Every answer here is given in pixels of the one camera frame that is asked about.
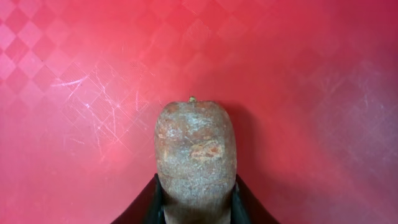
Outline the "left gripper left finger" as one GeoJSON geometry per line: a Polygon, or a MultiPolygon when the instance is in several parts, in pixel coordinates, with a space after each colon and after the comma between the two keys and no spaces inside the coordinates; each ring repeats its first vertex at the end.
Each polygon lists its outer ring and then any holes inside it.
{"type": "Polygon", "coordinates": [[[158,174],[111,224],[164,224],[162,187],[158,174]]]}

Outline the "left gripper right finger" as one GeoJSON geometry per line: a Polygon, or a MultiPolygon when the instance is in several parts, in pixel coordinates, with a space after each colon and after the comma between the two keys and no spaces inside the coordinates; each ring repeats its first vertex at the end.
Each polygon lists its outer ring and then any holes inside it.
{"type": "Polygon", "coordinates": [[[231,192],[230,224],[280,224],[255,197],[243,179],[236,175],[231,192]]]}

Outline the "brown carrot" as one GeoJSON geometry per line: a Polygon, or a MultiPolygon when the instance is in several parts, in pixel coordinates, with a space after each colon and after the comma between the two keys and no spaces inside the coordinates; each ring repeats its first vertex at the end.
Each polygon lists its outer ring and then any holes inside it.
{"type": "Polygon", "coordinates": [[[232,122],[214,101],[171,102],[154,134],[167,223],[230,223],[237,153],[232,122]]]}

